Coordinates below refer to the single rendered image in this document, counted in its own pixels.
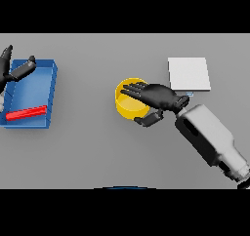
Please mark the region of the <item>yellow bowl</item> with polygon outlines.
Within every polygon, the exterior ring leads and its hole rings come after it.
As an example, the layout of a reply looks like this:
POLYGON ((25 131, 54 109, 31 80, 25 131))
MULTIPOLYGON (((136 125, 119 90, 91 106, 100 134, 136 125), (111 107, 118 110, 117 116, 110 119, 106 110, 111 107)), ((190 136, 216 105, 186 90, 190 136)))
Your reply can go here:
POLYGON ((145 117, 148 114, 150 110, 149 106, 134 98, 120 93, 124 85, 129 85, 131 83, 136 84, 137 82, 144 81, 145 80, 141 78, 127 78, 117 85, 114 94, 115 107, 117 112, 122 117, 133 120, 135 117, 145 117))

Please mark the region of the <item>dark left robot hand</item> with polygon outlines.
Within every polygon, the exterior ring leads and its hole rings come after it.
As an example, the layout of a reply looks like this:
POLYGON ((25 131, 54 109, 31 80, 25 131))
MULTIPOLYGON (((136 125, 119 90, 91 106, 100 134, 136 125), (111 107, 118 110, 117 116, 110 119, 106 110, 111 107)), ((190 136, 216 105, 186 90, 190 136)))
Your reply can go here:
POLYGON ((19 82, 36 69, 35 56, 30 56, 21 66, 10 70, 13 46, 5 48, 0 55, 0 94, 5 90, 8 82, 19 82))

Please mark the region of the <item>blue tray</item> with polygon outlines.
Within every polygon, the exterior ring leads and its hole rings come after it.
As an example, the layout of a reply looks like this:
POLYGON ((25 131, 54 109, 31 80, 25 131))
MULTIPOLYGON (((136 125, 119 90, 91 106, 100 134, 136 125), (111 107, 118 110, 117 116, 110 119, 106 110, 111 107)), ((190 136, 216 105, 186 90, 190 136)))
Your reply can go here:
POLYGON ((9 82, 4 93, 4 109, 0 113, 0 127, 6 129, 48 129, 51 123, 54 91, 58 68, 53 59, 38 59, 36 69, 19 82, 9 82), (8 121, 11 111, 47 106, 43 115, 8 121))

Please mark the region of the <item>red beaker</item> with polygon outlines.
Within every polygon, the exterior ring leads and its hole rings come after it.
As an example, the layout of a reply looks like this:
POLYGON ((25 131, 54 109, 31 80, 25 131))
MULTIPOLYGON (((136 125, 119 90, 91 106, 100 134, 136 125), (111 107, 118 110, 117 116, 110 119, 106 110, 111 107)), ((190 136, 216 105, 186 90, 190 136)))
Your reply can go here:
POLYGON ((6 120, 7 121, 15 121, 19 119, 25 119, 40 115, 45 115, 47 113, 47 106, 40 105, 37 107, 29 107, 26 109, 20 109, 16 111, 10 111, 6 113, 6 120))

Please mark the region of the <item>dark right robot hand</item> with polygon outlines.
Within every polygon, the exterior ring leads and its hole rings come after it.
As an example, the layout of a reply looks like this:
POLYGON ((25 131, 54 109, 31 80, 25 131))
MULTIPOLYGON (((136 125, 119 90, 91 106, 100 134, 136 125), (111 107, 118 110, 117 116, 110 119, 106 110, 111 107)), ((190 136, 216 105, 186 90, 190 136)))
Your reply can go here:
POLYGON ((124 85, 120 93, 156 109, 156 112, 146 117, 134 118, 136 123, 146 128, 162 120, 165 111, 178 114, 189 103, 188 96, 178 96, 172 89, 161 84, 131 83, 124 85))

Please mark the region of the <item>pale square measuring scale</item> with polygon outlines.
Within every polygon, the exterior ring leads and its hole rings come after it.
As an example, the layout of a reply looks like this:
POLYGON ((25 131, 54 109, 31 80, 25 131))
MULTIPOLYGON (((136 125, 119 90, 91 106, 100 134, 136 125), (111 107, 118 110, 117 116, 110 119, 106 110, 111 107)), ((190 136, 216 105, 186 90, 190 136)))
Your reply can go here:
POLYGON ((174 91, 211 91, 206 58, 168 58, 168 70, 174 91))

